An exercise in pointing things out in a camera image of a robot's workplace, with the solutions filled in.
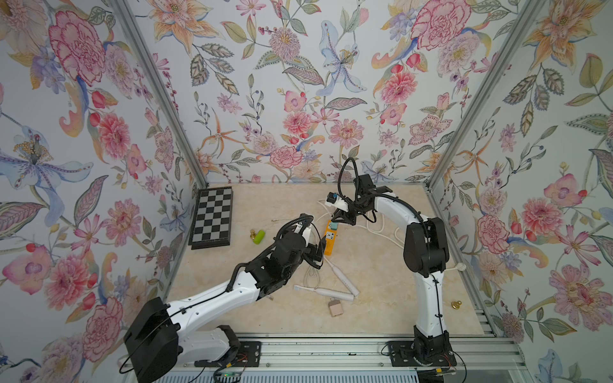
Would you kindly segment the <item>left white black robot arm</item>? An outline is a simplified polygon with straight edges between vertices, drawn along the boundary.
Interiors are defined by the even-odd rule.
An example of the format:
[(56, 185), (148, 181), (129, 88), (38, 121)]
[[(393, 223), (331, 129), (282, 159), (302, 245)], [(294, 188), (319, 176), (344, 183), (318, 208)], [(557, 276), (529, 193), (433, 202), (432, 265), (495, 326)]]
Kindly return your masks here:
[(180, 363), (228, 364), (240, 347), (231, 327), (196, 331), (285, 287), (302, 263), (320, 268), (325, 247), (325, 239), (312, 237), (311, 228), (295, 226), (276, 236), (252, 261), (238, 264), (228, 282), (170, 303), (150, 300), (124, 336), (128, 356), (123, 363), (139, 382), (154, 382)]

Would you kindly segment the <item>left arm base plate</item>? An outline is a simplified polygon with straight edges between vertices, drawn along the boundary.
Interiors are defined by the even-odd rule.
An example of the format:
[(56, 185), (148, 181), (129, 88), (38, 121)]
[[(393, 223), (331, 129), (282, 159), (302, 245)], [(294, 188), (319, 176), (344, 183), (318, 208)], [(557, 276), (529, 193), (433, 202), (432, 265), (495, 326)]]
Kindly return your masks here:
[(231, 349), (218, 361), (200, 360), (194, 362), (194, 367), (238, 366), (240, 368), (259, 367), (262, 356), (262, 342), (241, 342), (239, 346)]

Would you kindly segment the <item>pink USB charger plug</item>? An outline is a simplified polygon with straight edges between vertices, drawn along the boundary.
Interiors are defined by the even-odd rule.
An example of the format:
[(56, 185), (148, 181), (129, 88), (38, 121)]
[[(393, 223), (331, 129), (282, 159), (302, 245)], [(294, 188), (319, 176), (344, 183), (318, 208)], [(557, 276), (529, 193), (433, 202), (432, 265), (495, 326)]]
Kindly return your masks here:
[(343, 305), (340, 300), (332, 299), (328, 303), (328, 308), (330, 311), (330, 316), (332, 318), (338, 317), (344, 313)]

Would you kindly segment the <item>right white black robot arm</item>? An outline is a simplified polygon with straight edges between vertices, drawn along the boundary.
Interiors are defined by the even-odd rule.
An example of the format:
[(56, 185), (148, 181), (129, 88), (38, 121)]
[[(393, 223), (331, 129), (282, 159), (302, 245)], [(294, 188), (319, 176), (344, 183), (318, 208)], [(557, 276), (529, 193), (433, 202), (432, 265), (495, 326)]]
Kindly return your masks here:
[(341, 190), (328, 194), (334, 223), (354, 226), (359, 216), (380, 213), (405, 231), (403, 258), (413, 272), (418, 292), (418, 320), (413, 327), (414, 357), (429, 364), (435, 357), (452, 351), (442, 308), (442, 287), (450, 260), (445, 224), (438, 217), (425, 218), (388, 187), (377, 187), (369, 175), (354, 179), (355, 197)]

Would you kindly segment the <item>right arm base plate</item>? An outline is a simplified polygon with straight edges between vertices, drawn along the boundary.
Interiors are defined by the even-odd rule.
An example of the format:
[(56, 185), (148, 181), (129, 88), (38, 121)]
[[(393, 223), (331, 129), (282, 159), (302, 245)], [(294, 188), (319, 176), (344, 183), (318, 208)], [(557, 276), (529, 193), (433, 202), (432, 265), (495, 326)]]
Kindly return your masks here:
[(450, 344), (435, 346), (415, 345), (413, 341), (389, 341), (386, 343), (392, 367), (440, 367), (449, 368), (458, 365)]

